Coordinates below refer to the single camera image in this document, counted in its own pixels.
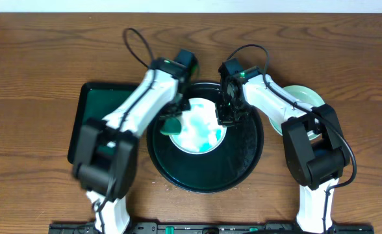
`white wall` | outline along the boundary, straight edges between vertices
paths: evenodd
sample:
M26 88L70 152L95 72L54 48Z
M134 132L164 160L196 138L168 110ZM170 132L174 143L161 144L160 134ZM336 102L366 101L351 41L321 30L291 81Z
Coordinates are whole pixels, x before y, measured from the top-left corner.
M382 13L382 0L0 0L0 12Z

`wooden surface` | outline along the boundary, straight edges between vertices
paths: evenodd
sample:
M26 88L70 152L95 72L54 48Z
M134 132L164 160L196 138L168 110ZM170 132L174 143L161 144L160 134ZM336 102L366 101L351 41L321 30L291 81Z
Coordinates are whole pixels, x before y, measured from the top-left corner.
M202 79L211 81L219 81L219 65L238 46L266 46L272 77L281 86L317 91L337 111L356 154L357 179L336 190L333 220L371 223L382 234L382 15L359 14L0 14L0 233L47 233L51 222L94 217L70 176L68 144L83 83L142 80L145 69L121 41L128 26L143 33L156 55L193 51ZM142 44L131 41L147 60ZM254 49L238 56L250 65L264 62ZM142 139L129 212L161 222L295 219L299 188L281 137L262 120L256 169L217 194L171 185ZM347 167L342 181L350 173Z

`black round plate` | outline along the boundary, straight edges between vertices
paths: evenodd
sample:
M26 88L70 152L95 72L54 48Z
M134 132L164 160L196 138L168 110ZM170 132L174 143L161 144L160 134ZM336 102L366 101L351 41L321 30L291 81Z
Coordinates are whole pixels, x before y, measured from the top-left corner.
M190 85L186 97L205 98L213 102L219 84ZM157 117L147 129L147 147L153 164L171 183L192 192L220 192L242 182L256 167L263 149L263 127L257 111L244 123L228 127L223 142L201 155L178 149L168 136L161 134Z

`green bowl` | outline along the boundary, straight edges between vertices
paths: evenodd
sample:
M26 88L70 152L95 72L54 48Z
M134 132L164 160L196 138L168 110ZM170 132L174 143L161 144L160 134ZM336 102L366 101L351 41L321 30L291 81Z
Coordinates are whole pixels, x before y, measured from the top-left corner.
M315 107L319 107L325 104L323 99L314 90L307 88L305 86L290 85L290 86L284 87L283 89L287 91L289 94L293 95L295 98L298 98L301 101L314 105ZM275 129L275 131L279 133L280 135L282 135L281 126L275 121L271 120L270 118L269 118L269 121L272 127ZM308 132L309 140L314 140L318 136L319 135L315 135L313 132Z

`wood grain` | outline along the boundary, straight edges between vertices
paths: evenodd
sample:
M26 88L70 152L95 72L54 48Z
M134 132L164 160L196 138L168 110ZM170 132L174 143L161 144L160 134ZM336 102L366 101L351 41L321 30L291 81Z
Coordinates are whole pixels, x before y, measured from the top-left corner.
M357 180L335 192L336 222L371 223L382 233L382 15L377 14L0 14L0 233L47 233L51 222L85 222L91 205L71 178L66 154L79 90L88 81L139 83L145 69L121 41L139 29L154 53L189 49L202 79L238 46L270 50L281 85L316 90L337 111L356 153ZM147 59L142 44L131 38ZM261 65L261 51L237 55ZM237 187L194 194L157 172L146 148L128 196L130 213L161 222L293 220L298 186L281 137L262 116L265 142L254 172ZM346 168L346 179L351 168Z

